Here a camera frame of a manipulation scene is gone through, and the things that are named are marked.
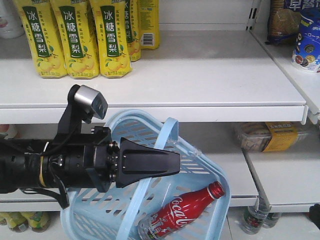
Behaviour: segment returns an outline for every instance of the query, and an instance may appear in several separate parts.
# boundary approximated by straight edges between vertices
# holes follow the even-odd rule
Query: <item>bottle cap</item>
[[[215,181],[208,186],[210,192],[214,196],[215,199],[219,199],[223,195],[225,195],[225,191],[220,182]]]

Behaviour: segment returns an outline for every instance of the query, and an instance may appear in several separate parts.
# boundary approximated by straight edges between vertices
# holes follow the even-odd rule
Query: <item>shopping basket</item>
[[[224,171],[178,134],[178,121],[162,124],[141,110],[115,114],[106,124],[111,137],[124,137],[137,144],[180,153],[180,172],[146,178],[124,188],[68,190],[70,207],[61,211],[61,224],[71,240],[140,240],[137,225],[147,214],[186,192],[219,181],[225,196],[211,203],[191,224],[168,235],[168,240],[218,240],[230,204],[230,186]]]

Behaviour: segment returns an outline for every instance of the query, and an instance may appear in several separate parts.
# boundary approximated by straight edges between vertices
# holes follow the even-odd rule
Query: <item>red aluminum bottle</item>
[[[225,195],[218,181],[198,190],[184,193],[158,212],[149,214],[138,224],[138,233],[142,240],[162,240],[168,234],[192,223],[215,199]]]

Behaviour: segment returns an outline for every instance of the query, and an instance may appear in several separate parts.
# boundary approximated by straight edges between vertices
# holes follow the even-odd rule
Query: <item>robotic arm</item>
[[[103,119],[108,104],[102,94],[85,85],[74,85],[53,140],[0,139],[0,193],[21,189],[26,194],[51,196],[64,209],[69,206],[66,188],[96,188],[105,193],[148,177],[177,174],[180,155],[145,147],[121,138],[112,140],[108,127],[96,126],[81,133],[82,121]],[[58,188],[59,194],[50,191]]]

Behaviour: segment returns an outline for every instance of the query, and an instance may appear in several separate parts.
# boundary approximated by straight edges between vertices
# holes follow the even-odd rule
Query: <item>basket handle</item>
[[[154,148],[155,149],[164,149],[166,146],[166,142],[168,138],[171,138],[173,141],[177,141],[179,138],[179,122],[169,117],[165,123],[163,124],[163,127],[161,128],[161,131],[155,141]],[[144,199],[146,191],[149,187],[151,181],[151,177],[141,179],[136,187],[136,190],[134,191],[134,194],[132,196],[132,199],[130,201],[130,204],[126,210],[126,213],[124,215],[124,218],[121,222],[120,228],[118,230],[118,234],[116,236],[116,240],[127,240],[130,229],[136,219],[136,216],[138,214],[138,210],[140,208],[140,205]]]

